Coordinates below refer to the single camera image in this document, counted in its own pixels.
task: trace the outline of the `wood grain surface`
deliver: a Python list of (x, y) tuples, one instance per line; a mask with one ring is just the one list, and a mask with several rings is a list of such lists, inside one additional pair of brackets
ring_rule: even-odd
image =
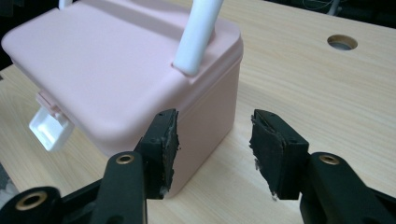
[[(192, 1), (173, 0), (189, 7)], [(148, 202), (150, 223), (303, 223), (298, 202), (272, 200), (248, 147), (255, 108), (277, 113), (336, 154), (370, 187), (396, 197), (396, 30), (259, 0), (225, 0), (220, 16), (245, 44), (233, 129), (174, 198)], [(358, 42), (333, 49), (331, 35)], [(28, 130), (37, 87), (14, 65), (0, 81), (0, 162), (19, 190), (68, 194), (100, 178), (106, 157), (75, 130), (48, 153)]]

